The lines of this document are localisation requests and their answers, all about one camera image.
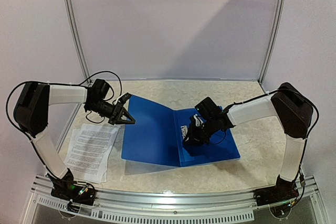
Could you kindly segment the blue file folder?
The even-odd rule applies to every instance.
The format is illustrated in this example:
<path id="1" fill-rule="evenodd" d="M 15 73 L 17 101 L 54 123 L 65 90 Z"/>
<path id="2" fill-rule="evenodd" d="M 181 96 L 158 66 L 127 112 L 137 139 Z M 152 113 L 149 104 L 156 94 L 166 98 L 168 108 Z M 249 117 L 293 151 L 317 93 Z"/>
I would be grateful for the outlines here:
<path id="1" fill-rule="evenodd" d="M 133 95 L 128 111 L 135 124 L 125 126 L 122 159 L 174 167 L 240 159 L 230 131 L 215 133 L 209 145 L 183 146 L 181 126 L 188 127 L 194 108 L 173 110 Z"/>

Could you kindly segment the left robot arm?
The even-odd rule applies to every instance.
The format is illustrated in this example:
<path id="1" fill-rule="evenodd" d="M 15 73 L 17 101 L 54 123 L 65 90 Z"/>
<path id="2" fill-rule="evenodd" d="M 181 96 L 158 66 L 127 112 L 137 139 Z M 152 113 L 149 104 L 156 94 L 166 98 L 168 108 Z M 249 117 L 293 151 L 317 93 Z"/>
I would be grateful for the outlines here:
<path id="1" fill-rule="evenodd" d="M 31 141 L 32 146 L 53 181 L 60 181 L 57 190 L 67 200 L 78 195 L 73 185 L 73 174 L 66 167 L 48 133 L 49 107 L 57 104 L 83 104 L 86 111 L 97 113 L 108 119 L 111 125 L 134 124 L 135 119 L 124 107 L 131 98 L 130 93 L 120 95 L 113 103 L 106 99 L 111 89 L 105 80 L 96 79 L 92 86 L 52 84 L 25 81 L 13 111 L 15 126 Z"/>

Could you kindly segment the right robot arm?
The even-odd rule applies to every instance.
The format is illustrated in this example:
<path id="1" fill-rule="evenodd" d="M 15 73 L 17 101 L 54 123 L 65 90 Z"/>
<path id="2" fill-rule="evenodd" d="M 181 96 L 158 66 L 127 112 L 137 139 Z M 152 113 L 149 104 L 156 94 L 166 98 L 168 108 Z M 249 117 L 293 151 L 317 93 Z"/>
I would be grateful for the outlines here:
<path id="1" fill-rule="evenodd" d="M 277 120 L 286 138 L 281 169 L 275 185 L 256 190 L 254 198 L 267 203 L 299 198 L 296 180 L 304 182 L 301 165 L 307 140 L 320 116 L 312 101 L 285 82 L 274 91 L 226 107 L 206 97 L 195 109 L 182 141 L 185 147 L 208 145 L 214 134 L 249 122 Z"/>

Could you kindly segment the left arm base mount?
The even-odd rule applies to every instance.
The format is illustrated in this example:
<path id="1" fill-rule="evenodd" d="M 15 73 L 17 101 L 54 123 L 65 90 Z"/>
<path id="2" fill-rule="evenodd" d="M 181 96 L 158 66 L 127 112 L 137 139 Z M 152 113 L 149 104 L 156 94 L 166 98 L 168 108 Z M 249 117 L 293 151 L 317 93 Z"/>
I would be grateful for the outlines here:
<path id="1" fill-rule="evenodd" d="M 53 184 L 51 195 L 78 204 L 93 206 L 97 191 L 93 184 L 74 180 L 70 169 L 62 178 L 47 174 Z"/>

